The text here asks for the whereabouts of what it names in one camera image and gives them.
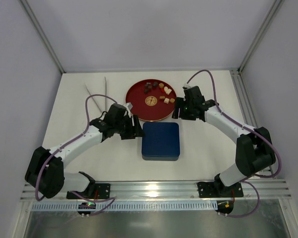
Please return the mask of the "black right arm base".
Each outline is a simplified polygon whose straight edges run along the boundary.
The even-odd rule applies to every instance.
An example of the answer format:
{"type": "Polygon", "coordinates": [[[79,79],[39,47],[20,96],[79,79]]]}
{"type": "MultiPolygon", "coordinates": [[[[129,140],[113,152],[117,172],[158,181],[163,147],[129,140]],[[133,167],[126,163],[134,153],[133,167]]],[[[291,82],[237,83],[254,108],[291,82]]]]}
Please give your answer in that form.
{"type": "Polygon", "coordinates": [[[244,193],[241,183],[235,183],[231,186],[224,186],[221,181],[197,183],[200,198],[224,198],[224,197],[243,197],[244,193]]]}

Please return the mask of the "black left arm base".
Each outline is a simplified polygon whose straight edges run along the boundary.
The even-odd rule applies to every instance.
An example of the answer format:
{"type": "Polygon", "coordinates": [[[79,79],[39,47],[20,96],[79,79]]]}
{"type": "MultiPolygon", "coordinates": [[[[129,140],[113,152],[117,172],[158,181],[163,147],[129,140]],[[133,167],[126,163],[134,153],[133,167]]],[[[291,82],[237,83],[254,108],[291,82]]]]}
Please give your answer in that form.
{"type": "Polygon", "coordinates": [[[76,191],[76,193],[91,200],[108,199],[110,197],[110,187],[111,184],[109,183],[92,183],[83,192],[76,191]]]}

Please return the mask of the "blue chocolate box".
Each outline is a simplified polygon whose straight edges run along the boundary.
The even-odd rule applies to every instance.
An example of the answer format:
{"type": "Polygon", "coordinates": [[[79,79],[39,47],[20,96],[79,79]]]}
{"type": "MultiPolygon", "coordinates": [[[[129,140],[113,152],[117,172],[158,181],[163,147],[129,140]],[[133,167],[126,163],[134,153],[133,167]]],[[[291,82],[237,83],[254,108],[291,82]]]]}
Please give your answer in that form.
{"type": "Polygon", "coordinates": [[[142,156],[145,161],[177,161],[179,157],[142,156]]]}

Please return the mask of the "blue box lid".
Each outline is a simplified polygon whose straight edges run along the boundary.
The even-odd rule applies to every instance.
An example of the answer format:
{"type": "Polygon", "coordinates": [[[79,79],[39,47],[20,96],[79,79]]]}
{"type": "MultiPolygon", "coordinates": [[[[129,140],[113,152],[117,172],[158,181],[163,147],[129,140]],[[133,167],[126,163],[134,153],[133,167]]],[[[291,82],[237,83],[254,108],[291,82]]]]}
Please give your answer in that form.
{"type": "Polygon", "coordinates": [[[179,125],[175,122],[145,122],[142,156],[179,157],[179,125]]]}

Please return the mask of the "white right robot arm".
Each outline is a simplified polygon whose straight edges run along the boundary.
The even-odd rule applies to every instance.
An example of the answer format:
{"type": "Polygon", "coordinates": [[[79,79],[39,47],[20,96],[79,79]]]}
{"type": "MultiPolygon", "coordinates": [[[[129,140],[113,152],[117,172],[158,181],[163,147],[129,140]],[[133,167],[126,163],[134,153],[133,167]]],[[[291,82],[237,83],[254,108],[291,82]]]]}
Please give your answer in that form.
{"type": "Polygon", "coordinates": [[[242,197],[240,182],[276,162],[269,131],[230,119],[213,99],[205,100],[198,86],[183,89],[184,97],[176,98],[172,117],[206,122],[236,145],[234,164],[216,175],[213,182],[199,182],[199,197],[242,197]]]}

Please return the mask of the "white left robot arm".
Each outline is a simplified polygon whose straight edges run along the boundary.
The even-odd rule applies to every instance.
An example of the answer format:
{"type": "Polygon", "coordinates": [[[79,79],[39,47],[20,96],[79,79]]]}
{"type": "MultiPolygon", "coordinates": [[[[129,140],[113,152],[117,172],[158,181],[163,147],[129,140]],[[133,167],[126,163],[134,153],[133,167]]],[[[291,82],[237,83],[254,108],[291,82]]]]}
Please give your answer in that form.
{"type": "Polygon", "coordinates": [[[144,137],[139,118],[131,114],[131,108],[131,103],[114,103],[103,119],[88,121],[85,131],[71,140],[50,149],[42,146],[35,149],[25,181],[45,198],[53,198],[60,192],[67,192],[68,199],[93,198],[97,191],[95,179],[84,172],[66,173],[65,168],[80,154],[114,134],[122,140],[144,137]]]}

